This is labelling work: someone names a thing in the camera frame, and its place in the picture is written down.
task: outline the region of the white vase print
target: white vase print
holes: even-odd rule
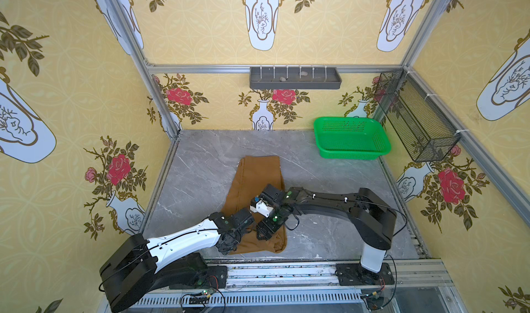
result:
[[[364,110],[367,103],[369,103],[369,100],[359,100],[357,104],[357,108],[355,110],[351,111],[346,115],[347,118],[366,118],[368,116],[367,112]]]
[[[123,39],[125,31],[121,31],[118,25],[116,25],[118,18],[113,12],[110,12],[108,10],[108,5],[105,0],[96,0],[96,2],[100,8],[100,11],[103,13],[105,20],[107,20],[107,23],[109,24],[110,30],[112,30],[112,33],[114,34],[114,36],[116,37],[120,45],[122,46],[123,50],[125,51],[125,53],[131,55],[132,51],[129,45],[125,42],[125,39]],[[143,49],[144,42],[142,40],[140,29],[138,28],[138,22],[136,22],[136,16],[134,15],[133,7],[130,5],[129,0],[119,0],[119,2],[121,3],[121,6],[123,7],[123,10],[126,13],[127,22],[129,23],[129,26],[134,32],[136,42],[138,43],[140,48]]]
[[[9,85],[0,82],[0,152],[38,163],[55,149],[55,136]]]
[[[272,130],[274,115],[267,109],[268,100],[258,100],[259,109],[252,114],[252,128],[254,130]]]
[[[530,31],[486,84],[476,101],[480,114],[495,121],[530,98]]]
[[[401,43],[424,0],[391,0],[381,25],[377,48],[390,52]]]
[[[421,168],[411,166],[401,174],[396,185],[405,203],[423,191],[423,178],[433,172],[430,163],[424,163]]]
[[[279,0],[244,0],[250,44],[261,51],[270,50],[278,24]]]
[[[176,116],[176,114],[172,112],[169,112],[169,115],[171,116],[173,123],[175,123],[176,128],[178,130],[182,130],[182,125],[180,124],[179,117]],[[164,132],[166,133],[166,135],[168,135],[169,139],[171,139],[171,137],[169,136],[168,123],[166,122],[165,118],[162,115],[160,115],[160,118],[162,119],[162,128],[164,128]]]
[[[111,207],[116,211],[118,227],[121,230],[129,235],[137,234],[140,231],[145,211],[134,198],[129,197],[121,201],[116,195],[116,191],[114,191],[107,202],[107,207]]]

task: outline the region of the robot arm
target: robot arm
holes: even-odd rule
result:
[[[380,271],[396,220],[389,206],[366,188],[358,193],[326,194],[292,187],[285,193],[269,184],[253,199],[250,210],[265,216],[256,226],[261,240],[270,239],[291,214],[351,221],[365,242],[361,266],[368,273]],[[171,235],[147,240],[142,234],[129,237],[100,269],[111,310],[125,310],[151,290],[189,280],[191,270],[206,266],[199,254],[191,253],[215,245],[226,255],[237,248],[252,225],[254,218],[245,208],[231,216],[212,213],[201,223]]]
[[[361,266],[373,273],[380,271],[392,245],[396,213],[367,188],[357,193],[329,194],[291,187],[284,193],[269,184],[250,209],[266,216],[256,227],[258,239],[270,239],[291,214],[319,214],[350,221],[364,241]]]

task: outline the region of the brown pants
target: brown pants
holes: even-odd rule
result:
[[[221,212],[231,215],[250,206],[251,199],[259,195],[267,184],[272,184],[280,190],[285,190],[282,172],[280,170],[280,158],[271,157],[244,157],[237,166],[234,181],[226,196],[226,203]],[[260,213],[253,213],[256,224],[263,219]],[[232,254],[249,253],[256,251],[282,252],[287,246],[287,235],[285,227],[274,234],[269,240],[258,240],[256,231],[243,235],[237,250]]]

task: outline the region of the zip tie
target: zip tie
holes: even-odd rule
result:
[[[457,130],[457,131],[455,131],[455,136],[456,136],[456,134],[458,134],[458,133],[460,133],[460,132],[462,132],[462,131],[469,131],[469,129],[460,129],[460,130]]]
[[[423,100],[424,101],[427,100],[427,97],[429,97],[429,96],[437,96],[437,94],[427,94]]]
[[[408,75],[409,73],[411,73],[411,72],[418,73],[417,71],[408,71],[408,70],[407,70],[407,73],[405,74],[405,78],[407,78],[407,75]]]

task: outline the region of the black wire mesh basket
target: black wire mesh basket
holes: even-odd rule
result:
[[[382,73],[375,99],[416,163],[441,161],[460,140],[453,124],[404,70]]]

